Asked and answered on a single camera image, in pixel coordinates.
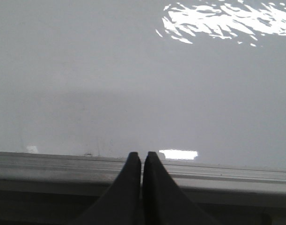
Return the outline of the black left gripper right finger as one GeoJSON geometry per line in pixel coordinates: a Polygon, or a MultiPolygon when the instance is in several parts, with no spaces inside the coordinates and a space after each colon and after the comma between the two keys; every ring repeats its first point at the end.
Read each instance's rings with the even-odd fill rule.
{"type": "Polygon", "coordinates": [[[143,172],[142,197],[147,225],[216,225],[218,221],[191,202],[164,168],[156,152],[149,152],[143,172]]]}

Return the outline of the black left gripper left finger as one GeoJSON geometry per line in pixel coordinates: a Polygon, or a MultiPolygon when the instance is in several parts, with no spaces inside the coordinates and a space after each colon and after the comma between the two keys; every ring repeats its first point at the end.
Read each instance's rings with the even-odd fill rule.
{"type": "Polygon", "coordinates": [[[141,161],[131,152],[107,191],[74,220],[76,225],[133,225],[139,203],[141,161]]]}

